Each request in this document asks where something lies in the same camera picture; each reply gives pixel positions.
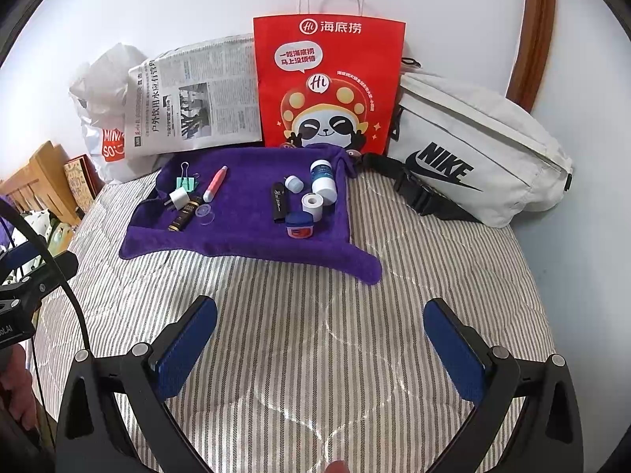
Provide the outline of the person's hand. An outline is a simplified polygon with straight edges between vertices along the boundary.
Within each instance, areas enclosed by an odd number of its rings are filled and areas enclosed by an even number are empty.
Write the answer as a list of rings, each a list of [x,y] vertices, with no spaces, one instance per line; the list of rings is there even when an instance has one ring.
[[[26,353],[19,344],[1,351],[1,385],[9,392],[9,413],[25,430],[35,428],[36,404],[32,376],[26,367]]]

